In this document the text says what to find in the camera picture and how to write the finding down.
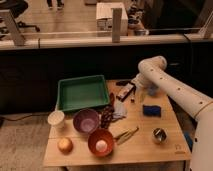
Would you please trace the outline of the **white fabric-covered robot arm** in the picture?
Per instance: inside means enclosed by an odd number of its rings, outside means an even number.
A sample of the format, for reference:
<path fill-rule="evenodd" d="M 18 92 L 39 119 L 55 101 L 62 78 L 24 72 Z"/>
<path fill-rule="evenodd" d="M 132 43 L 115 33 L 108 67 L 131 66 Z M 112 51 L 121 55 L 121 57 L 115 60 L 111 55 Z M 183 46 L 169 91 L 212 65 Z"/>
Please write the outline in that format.
<path fill-rule="evenodd" d="M 138 87 L 154 83 L 197 121 L 190 169 L 213 171 L 213 98 L 168 75 L 166 67 L 163 56 L 143 59 L 134 81 Z"/>

